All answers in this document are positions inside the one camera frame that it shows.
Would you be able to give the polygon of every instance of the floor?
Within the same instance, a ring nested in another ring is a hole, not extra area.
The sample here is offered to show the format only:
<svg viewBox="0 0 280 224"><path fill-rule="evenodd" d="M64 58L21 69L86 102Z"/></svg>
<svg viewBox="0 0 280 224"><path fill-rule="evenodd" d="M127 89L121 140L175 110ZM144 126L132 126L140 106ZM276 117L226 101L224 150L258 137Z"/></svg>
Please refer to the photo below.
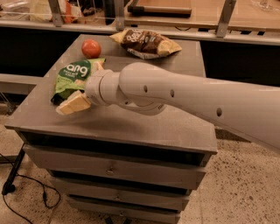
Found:
<svg viewBox="0 0 280 224"><path fill-rule="evenodd" d="M9 117L7 108L0 104L0 152L14 155L20 150L22 141L13 131L4 127ZM218 154L207 165L207 175L198 191L181 214L178 224L202 223L280 223L280 153L249 143L223 129L216 128ZM9 164L0 164L0 188L11 170ZM19 174L35 178L45 184L50 175L41 170L27 157ZM61 202L53 209L45 207L42 187L35 181L16 177L16 191L5 196L8 205L37 224L94 223L105 224L111 217L115 224L123 224L124 217L79 211L71 208L62 195ZM57 194L47 189L48 205L58 199ZM0 222L2 224L25 224L0 198ZM147 220L133 220L132 224L156 224Z"/></svg>

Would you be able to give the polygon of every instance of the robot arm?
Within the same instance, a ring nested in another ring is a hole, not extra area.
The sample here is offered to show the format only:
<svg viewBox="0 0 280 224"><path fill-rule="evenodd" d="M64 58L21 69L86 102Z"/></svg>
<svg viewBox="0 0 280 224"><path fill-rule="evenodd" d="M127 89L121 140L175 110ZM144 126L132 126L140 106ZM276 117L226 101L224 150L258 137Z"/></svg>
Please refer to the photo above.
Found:
<svg viewBox="0 0 280 224"><path fill-rule="evenodd" d="M249 141L280 150L278 87L213 80L133 63L120 73L103 70L91 76L85 93L95 105L117 104L145 115L172 105Z"/></svg>

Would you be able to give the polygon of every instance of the orange object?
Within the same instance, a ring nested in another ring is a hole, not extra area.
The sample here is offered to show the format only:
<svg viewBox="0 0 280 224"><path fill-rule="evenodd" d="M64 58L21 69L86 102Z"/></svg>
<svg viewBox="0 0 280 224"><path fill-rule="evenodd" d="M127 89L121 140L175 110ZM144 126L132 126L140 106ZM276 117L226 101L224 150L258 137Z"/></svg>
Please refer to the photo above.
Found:
<svg viewBox="0 0 280 224"><path fill-rule="evenodd" d="M86 39L81 45L81 51L87 59L97 59L102 52L102 48L97 41Z"/></svg>

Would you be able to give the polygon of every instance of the brown chip bag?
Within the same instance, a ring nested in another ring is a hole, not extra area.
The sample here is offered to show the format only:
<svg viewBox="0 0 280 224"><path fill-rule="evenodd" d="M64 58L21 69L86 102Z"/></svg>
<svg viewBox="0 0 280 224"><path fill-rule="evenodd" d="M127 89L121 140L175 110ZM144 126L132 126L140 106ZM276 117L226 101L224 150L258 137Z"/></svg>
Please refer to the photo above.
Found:
<svg viewBox="0 0 280 224"><path fill-rule="evenodd" d="M143 60L166 57L182 50L179 44L154 31L124 30L110 37L129 53Z"/></svg>

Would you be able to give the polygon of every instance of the red ball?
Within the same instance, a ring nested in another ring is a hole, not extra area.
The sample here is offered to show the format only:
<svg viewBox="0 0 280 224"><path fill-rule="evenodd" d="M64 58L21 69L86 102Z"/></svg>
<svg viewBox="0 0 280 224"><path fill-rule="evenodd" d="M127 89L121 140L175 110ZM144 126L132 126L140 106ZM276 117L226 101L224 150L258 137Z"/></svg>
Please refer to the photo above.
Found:
<svg viewBox="0 0 280 224"><path fill-rule="evenodd" d="M81 51L87 59L97 59L102 52L102 48L97 41L86 39L82 43Z"/></svg>

